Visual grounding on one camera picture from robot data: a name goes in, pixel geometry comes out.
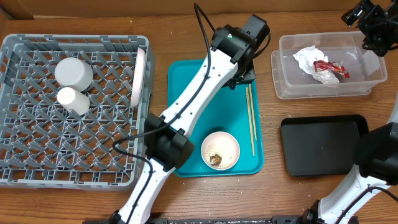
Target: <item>blue tray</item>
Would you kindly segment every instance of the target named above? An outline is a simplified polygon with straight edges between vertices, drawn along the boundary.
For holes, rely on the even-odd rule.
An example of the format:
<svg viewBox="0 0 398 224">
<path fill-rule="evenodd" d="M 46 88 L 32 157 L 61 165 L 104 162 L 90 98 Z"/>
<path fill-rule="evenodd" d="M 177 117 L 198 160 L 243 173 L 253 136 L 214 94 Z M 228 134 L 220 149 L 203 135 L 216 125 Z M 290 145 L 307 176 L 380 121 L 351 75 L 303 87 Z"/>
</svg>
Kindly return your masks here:
<svg viewBox="0 0 398 224">
<path fill-rule="evenodd" d="M 173 63 L 169 68 L 167 85 L 167 102 L 170 106 L 184 91 L 196 75 L 203 60 L 182 60 Z M 195 149 L 188 161 L 175 173 L 180 177 L 209 177 L 216 175 L 255 174 L 264 165 L 262 134 L 257 100 L 256 82 L 252 83 L 254 115 L 256 117 L 257 141 L 254 140 L 253 156 L 250 140 L 248 104 L 246 87 L 238 85 L 235 90 L 222 88 L 212 99 L 200 116 L 193 134 L 190 137 Z M 219 171 L 208 167 L 200 154 L 200 147 L 207 135 L 215 131 L 225 131 L 238 140 L 241 155 L 236 165 L 228 170 Z"/>
</svg>

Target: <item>dish rack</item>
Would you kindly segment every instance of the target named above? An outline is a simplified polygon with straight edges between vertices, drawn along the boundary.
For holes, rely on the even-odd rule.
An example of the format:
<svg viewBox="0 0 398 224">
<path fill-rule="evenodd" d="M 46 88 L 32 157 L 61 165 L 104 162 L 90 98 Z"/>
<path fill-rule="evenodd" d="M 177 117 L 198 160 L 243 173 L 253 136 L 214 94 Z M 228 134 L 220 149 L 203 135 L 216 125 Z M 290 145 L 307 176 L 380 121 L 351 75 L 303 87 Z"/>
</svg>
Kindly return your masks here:
<svg viewBox="0 0 398 224">
<path fill-rule="evenodd" d="M 139 106 L 130 107 L 137 49 L 146 52 Z M 94 79 L 83 93 L 89 112 L 69 113 L 57 101 L 55 66 L 64 58 L 88 63 Z M 142 161 L 111 150 L 144 132 L 155 56 L 140 35 L 12 34 L 0 50 L 0 186 L 124 190 Z M 120 145 L 142 156 L 143 139 Z"/>
</svg>

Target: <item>transparent container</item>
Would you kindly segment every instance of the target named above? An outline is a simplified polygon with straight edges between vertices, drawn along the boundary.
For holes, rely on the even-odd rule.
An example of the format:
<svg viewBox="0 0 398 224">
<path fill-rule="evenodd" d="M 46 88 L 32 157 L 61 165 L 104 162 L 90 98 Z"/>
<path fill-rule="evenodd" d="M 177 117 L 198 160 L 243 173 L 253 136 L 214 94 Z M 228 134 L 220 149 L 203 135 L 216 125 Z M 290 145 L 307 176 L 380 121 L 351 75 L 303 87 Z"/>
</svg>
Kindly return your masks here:
<svg viewBox="0 0 398 224">
<path fill-rule="evenodd" d="M 361 32 L 285 35 L 271 55 L 276 95 L 281 99 L 359 96 L 387 80 L 386 64 L 371 50 L 362 49 Z M 315 45 L 329 62 L 342 62 L 350 78 L 336 74 L 337 84 L 322 84 L 305 73 L 293 54 Z"/>
</svg>

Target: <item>white tissue paper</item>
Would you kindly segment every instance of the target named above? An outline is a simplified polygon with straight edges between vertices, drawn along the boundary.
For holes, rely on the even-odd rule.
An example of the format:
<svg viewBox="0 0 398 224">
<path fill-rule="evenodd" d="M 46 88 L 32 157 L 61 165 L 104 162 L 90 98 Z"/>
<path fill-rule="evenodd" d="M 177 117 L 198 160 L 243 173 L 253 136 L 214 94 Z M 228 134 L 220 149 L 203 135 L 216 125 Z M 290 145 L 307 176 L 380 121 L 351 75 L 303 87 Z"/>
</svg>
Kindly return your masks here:
<svg viewBox="0 0 398 224">
<path fill-rule="evenodd" d="M 298 61 L 299 67 L 307 74 L 312 75 L 312 77 L 323 84 L 335 84 L 339 83 L 335 74 L 329 70 L 315 72 L 314 62 L 323 60 L 328 61 L 328 57 L 323 54 L 322 51 L 318 50 L 315 45 L 312 47 L 306 47 L 299 50 L 293 57 Z"/>
</svg>

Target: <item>wooden tabletop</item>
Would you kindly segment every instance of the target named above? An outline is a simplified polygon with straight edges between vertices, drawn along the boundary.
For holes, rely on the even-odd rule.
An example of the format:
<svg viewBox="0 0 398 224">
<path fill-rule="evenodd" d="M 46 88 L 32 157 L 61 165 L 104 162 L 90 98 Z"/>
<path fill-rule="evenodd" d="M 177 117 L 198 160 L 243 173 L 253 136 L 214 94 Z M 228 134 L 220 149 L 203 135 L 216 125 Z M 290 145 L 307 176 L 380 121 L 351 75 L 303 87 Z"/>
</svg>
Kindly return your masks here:
<svg viewBox="0 0 398 224">
<path fill-rule="evenodd" d="M 370 129 L 386 123 L 398 89 L 398 51 L 385 56 L 389 78 L 367 96 L 280 100 L 271 74 L 271 52 L 288 34 L 354 31 L 340 17 L 344 12 L 281 12 L 259 14 L 272 41 L 255 59 L 264 141 L 265 164 L 255 175 L 182 179 L 172 175 L 161 190 L 152 212 L 169 219 L 266 218 L 300 215 L 316 199 L 327 196 L 343 175 L 292 178 L 285 169 L 280 122 L 288 117 L 361 114 Z M 210 16 L 216 27 L 242 27 L 250 14 Z M 167 107 L 167 70 L 176 60 L 205 57 L 205 44 L 196 17 L 117 17 L 44 21 L 7 21 L 8 34 L 137 34 L 146 36 L 157 57 L 155 88 L 150 109 Z M 398 188 L 391 191 L 398 195 Z M 0 223 L 81 223 L 106 219 L 121 208 L 131 192 L 93 192 L 66 189 L 0 189 Z M 361 223 L 397 223 L 397 204 L 377 195 L 358 213 Z"/>
</svg>

